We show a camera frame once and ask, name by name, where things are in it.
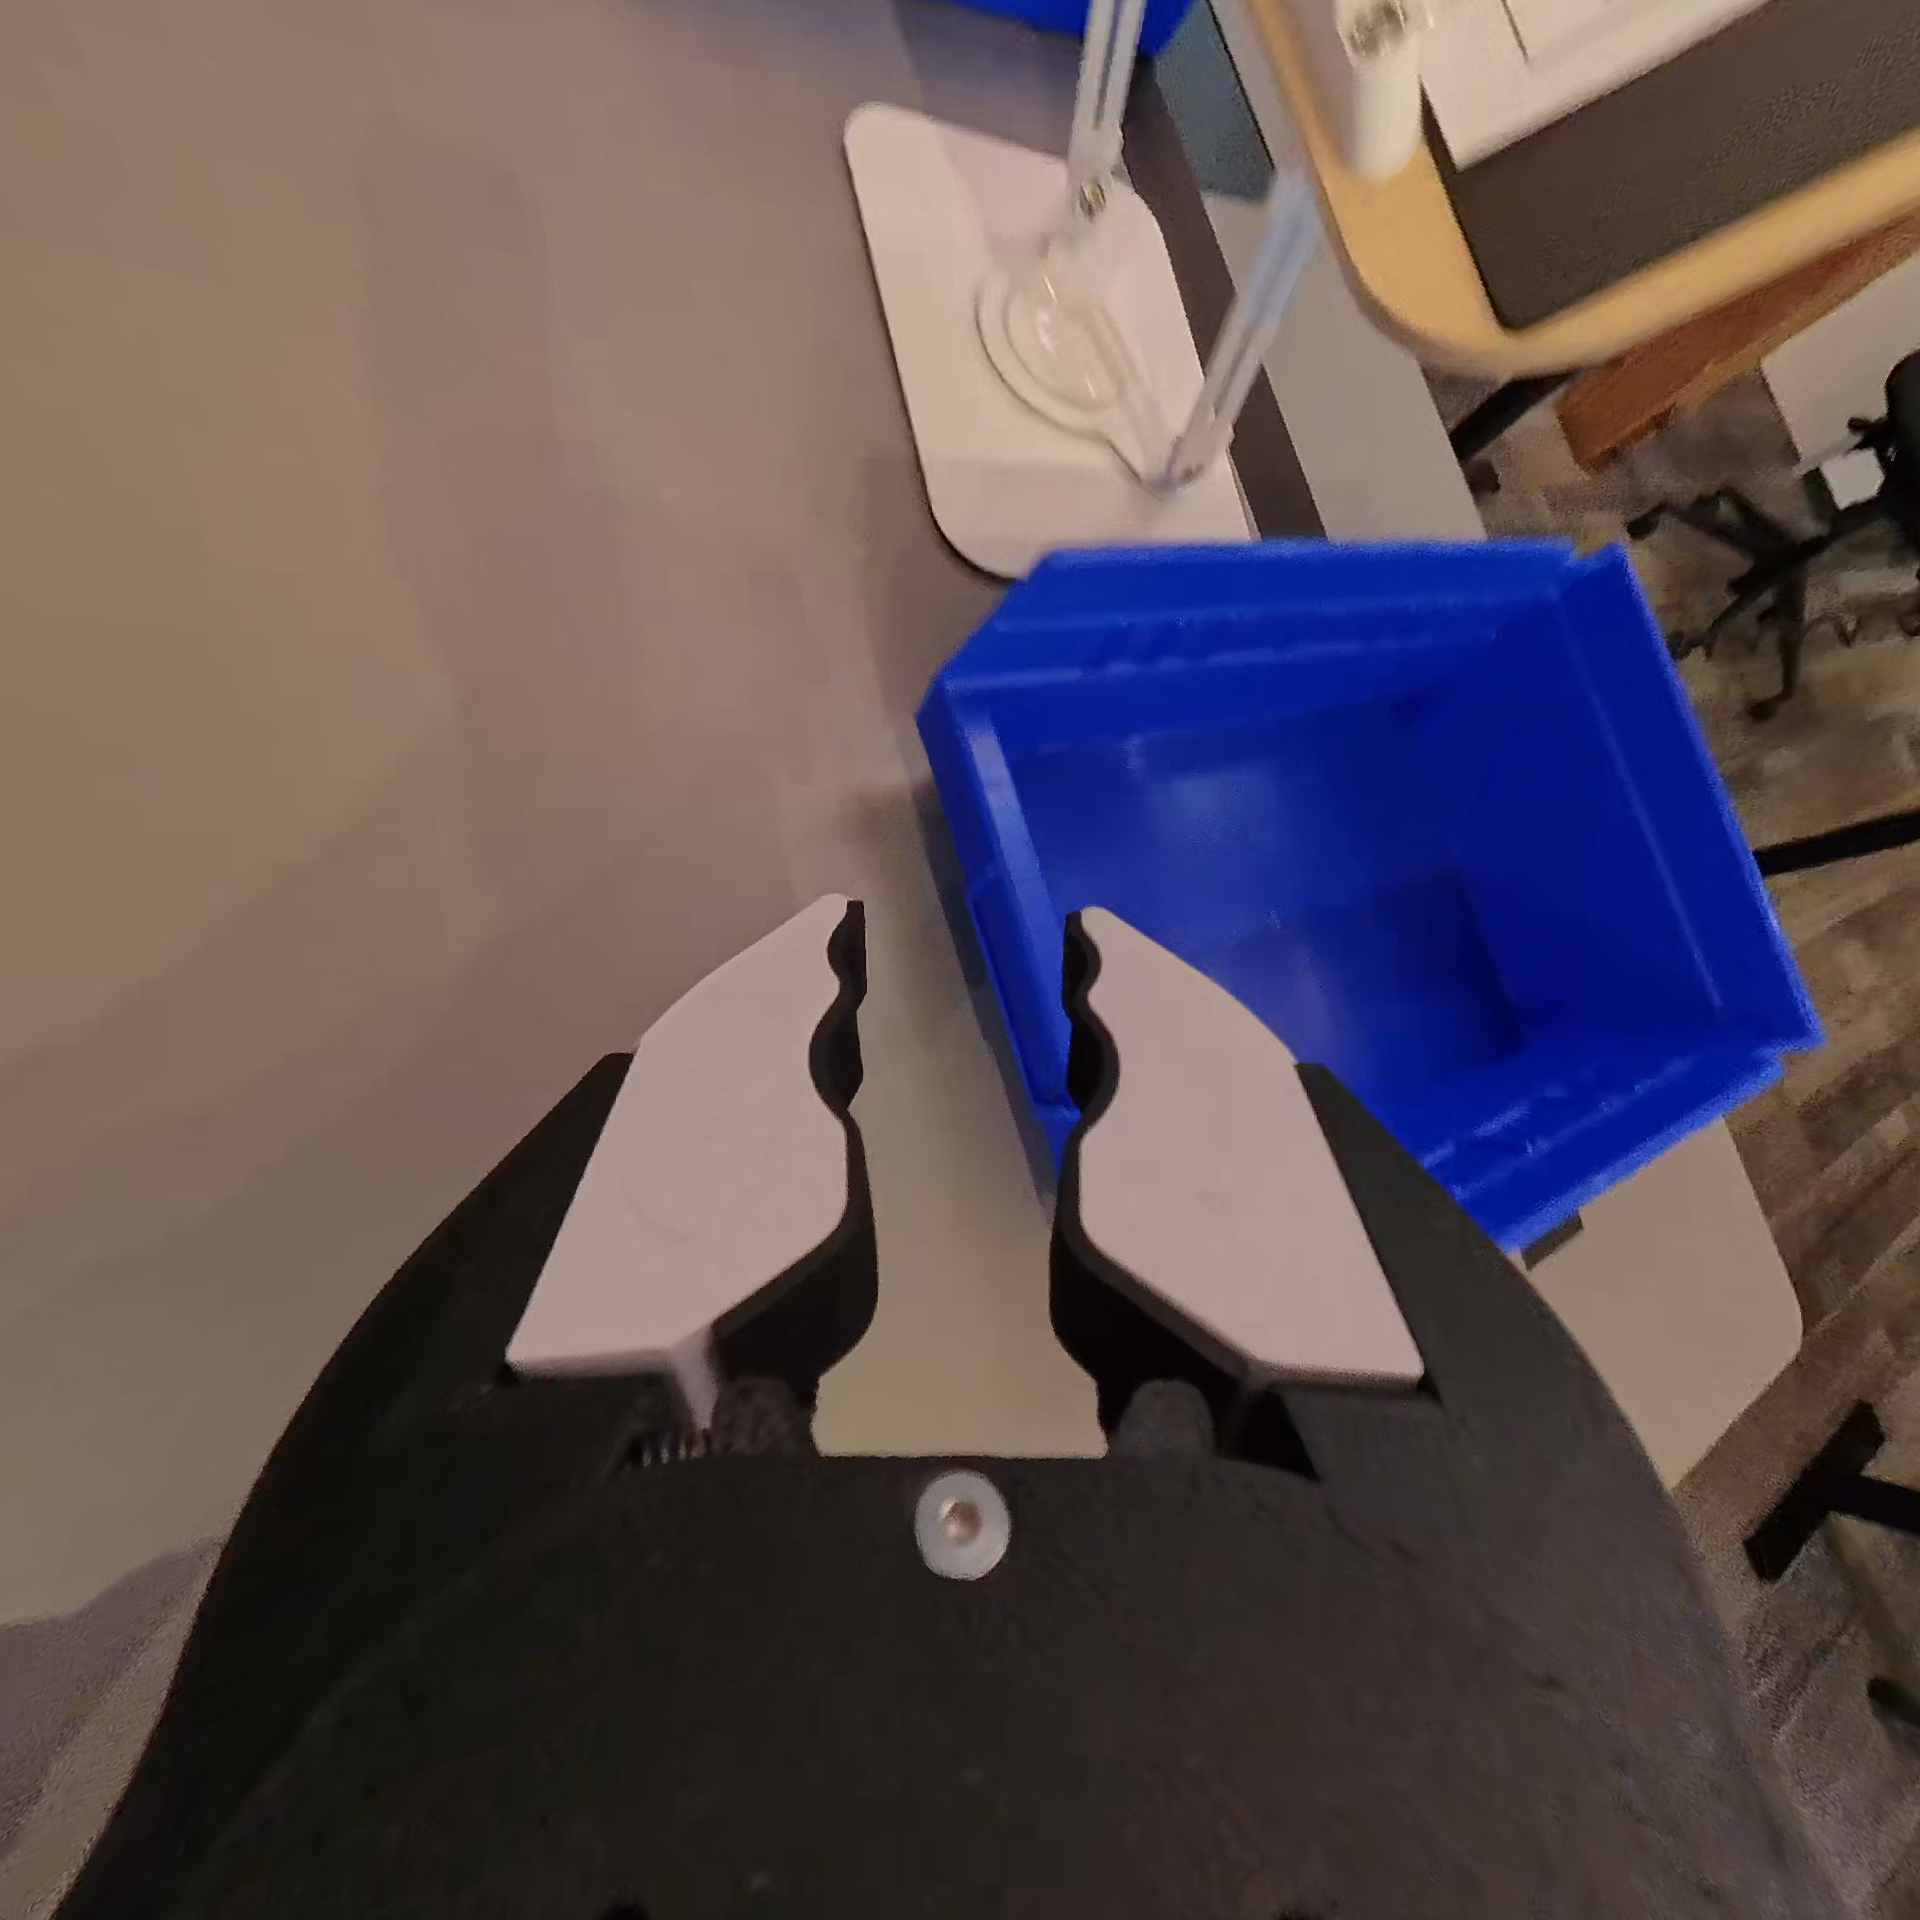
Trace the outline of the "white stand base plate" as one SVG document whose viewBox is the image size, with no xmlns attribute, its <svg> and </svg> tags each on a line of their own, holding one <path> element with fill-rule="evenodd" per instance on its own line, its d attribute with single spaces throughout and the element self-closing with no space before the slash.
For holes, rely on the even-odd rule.
<svg viewBox="0 0 1920 1920">
<path fill-rule="evenodd" d="M 981 304 L 1032 266 L 1063 161 L 878 101 L 850 112 L 844 149 L 928 507 L 963 562 L 1018 580 L 1055 549 L 1254 539 L 1224 455 L 1149 493 L 1091 423 L 1034 412 L 1026 373 L 1006 381 Z"/>
</svg>

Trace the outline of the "wooden rimmed document board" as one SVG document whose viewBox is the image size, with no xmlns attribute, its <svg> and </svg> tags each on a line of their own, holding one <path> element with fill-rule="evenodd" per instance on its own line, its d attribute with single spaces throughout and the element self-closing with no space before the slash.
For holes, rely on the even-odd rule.
<svg viewBox="0 0 1920 1920">
<path fill-rule="evenodd" d="M 1762 3 L 1474 168 L 1418 125 L 1390 180 L 1346 161 L 1296 8 L 1218 19 L 1359 300 L 1451 373 L 1581 373 L 1916 216 L 1916 3 Z"/>
</svg>

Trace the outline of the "wooden edged table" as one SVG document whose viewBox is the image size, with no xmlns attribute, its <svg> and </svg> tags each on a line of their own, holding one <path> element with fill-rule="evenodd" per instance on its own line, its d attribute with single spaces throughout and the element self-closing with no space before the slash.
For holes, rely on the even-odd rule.
<svg viewBox="0 0 1920 1920">
<path fill-rule="evenodd" d="M 1916 216 L 1676 322 L 1572 379 L 1555 401 L 1574 466 L 1599 474 L 1916 259 Z"/>
</svg>

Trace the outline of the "blue plastic bin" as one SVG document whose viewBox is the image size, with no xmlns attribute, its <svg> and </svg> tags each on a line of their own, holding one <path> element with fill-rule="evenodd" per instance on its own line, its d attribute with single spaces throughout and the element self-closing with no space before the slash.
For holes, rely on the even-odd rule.
<svg viewBox="0 0 1920 1920">
<path fill-rule="evenodd" d="M 1088 12 L 1091 12 L 1091 3 L 981 0 L 981 3 L 952 3 L 952 8 L 968 8 L 968 10 L 987 12 L 987 17 L 1015 19 L 1021 27 L 1046 34 L 1046 36 L 1068 36 L 1068 38 L 1083 36 Z M 1143 3 L 1140 54 L 1143 60 L 1162 54 L 1192 8 L 1196 3 L 1177 3 L 1177 0 Z"/>
<path fill-rule="evenodd" d="M 919 730 L 1051 1166 L 1094 905 L 1335 1070 L 1507 1250 L 1825 1037 L 1622 549 L 1055 551 Z"/>
</svg>

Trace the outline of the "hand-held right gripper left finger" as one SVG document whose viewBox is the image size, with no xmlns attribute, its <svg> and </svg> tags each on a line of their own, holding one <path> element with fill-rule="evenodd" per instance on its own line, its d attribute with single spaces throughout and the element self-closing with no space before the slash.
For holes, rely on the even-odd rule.
<svg viewBox="0 0 1920 1920">
<path fill-rule="evenodd" d="M 747 1378 L 818 1402 L 878 1305 L 865 986 L 865 908 L 825 894 L 641 1035 L 508 1334 L 517 1378 L 660 1378 L 695 1427 Z"/>
</svg>

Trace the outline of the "black office chair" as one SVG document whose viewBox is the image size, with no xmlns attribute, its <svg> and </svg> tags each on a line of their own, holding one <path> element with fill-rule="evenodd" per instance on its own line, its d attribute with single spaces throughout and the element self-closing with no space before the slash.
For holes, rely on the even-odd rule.
<svg viewBox="0 0 1920 1920">
<path fill-rule="evenodd" d="M 1743 613 L 1753 613 L 1774 634 L 1781 652 L 1781 688 L 1749 703 L 1747 716 L 1753 722 L 1770 722 L 1801 681 L 1814 566 L 1872 530 L 1892 530 L 1916 551 L 1916 352 L 1907 352 L 1885 377 L 1885 415 L 1852 417 L 1849 427 L 1855 433 L 1849 455 L 1872 460 L 1879 486 L 1863 500 L 1836 507 L 1808 536 L 1796 536 L 1737 486 L 1694 500 L 1660 500 L 1622 525 L 1628 541 L 1647 541 L 1664 523 L 1676 523 L 1747 562 L 1706 627 L 1667 634 L 1667 655 L 1676 663 L 1692 652 L 1711 655 L 1719 638 Z"/>
</svg>

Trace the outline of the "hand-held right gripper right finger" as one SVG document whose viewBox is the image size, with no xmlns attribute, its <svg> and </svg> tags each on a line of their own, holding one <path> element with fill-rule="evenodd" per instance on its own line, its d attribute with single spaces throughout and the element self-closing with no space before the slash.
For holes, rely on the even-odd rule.
<svg viewBox="0 0 1920 1920">
<path fill-rule="evenodd" d="M 1122 1418 L 1154 1382 L 1215 1419 L 1289 1385 L 1403 1393 L 1423 1358 L 1293 1050 L 1109 908 L 1063 926 L 1068 1098 L 1049 1314 Z"/>
</svg>

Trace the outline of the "printed instruction sheet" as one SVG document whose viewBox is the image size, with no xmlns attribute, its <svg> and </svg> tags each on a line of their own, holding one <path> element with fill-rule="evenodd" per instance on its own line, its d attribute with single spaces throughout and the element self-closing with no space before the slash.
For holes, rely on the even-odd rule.
<svg viewBox="0 0 1920 1920">
<path fill-rule="evenodd" d="M 1433 3 L 1427 108 L 1474 168 L 1677 60 L 1758 3 Z"/>
</svg>

